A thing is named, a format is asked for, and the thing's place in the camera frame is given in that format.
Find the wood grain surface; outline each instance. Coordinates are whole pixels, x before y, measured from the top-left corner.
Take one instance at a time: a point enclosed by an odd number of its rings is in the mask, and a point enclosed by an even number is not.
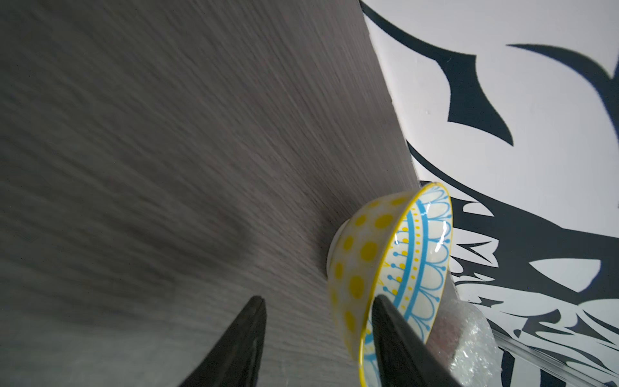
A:
[[[177,386],[254,294],[259,385],[357,385],[327,249],[418,183],[355,0],[8,1],[0,33],[0,385]]]

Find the black and white patterned surface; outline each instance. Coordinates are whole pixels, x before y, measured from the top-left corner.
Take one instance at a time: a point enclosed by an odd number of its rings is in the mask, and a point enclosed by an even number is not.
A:
[[[417,174],[453,198],[460,297],[619,383],[619,3],[361,8]],[[554,385],[525,369],[503,385]]]

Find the ceramic bowl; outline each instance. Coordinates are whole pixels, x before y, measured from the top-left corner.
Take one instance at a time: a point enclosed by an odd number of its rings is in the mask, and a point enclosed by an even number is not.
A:
[[[439,183],[371,201],[337,231],[327,256],[329,299],[362,386],[380,386],[372,301],[385,294],[426,342],[449,274],[451,232],[451,198]]]

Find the clear plastic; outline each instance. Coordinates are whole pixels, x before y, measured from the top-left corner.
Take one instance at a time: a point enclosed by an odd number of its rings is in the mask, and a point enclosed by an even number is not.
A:
[[[463,387],[486,387],[501,373],[501,352],[488,321],[477,307],[458,299],[451,278],[426,346]]]

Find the yellow dot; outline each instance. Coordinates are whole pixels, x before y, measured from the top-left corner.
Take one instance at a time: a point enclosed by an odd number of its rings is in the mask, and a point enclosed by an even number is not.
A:
[[[402,204],[404,202],[406,202],[407,198],[397,198],[395,200],[391,201],[391,204],[393,204],[394,206],[397,206],[398,204]]]
[[[348,251],[352,247],[352,244],[355,240],[350,235],[344,241],[344,250]]]
[[[362,224],[365,223],[365,219],[366,216],[365,215],[361,215],[360,217],[357,218],[357,220],[355,220],[355,225],[360,226]]]
[[[364,261],[372,261],[377,251],[378,246],[374,242],[368,242],[361,248],[361,259]]]
[[[374,223],[374,225],[377,228],[385,228],[388,225],[390,225],[392,221],[393,221],[393,215],[386,214],[386,215],[382,215],[382,216],[378,217],[378,219],[376,219],[376,223]]]
[[[348,328],[349,331],[354,332],[355,331],[355,317],[352,315],[351,312],[346,311],[346,313],[344,313],[344,321],[346,322],[346,328]]]
[[[341,279],[342,274],[344,274],[344,265],[338,262],[335,264],[335,278]]]
[[[348,289],[350,290],[350,294],[352,294],[354,298],[361,298],[361,296],[363,295],[363,279],[359,276],[352,277],[350,279]]]

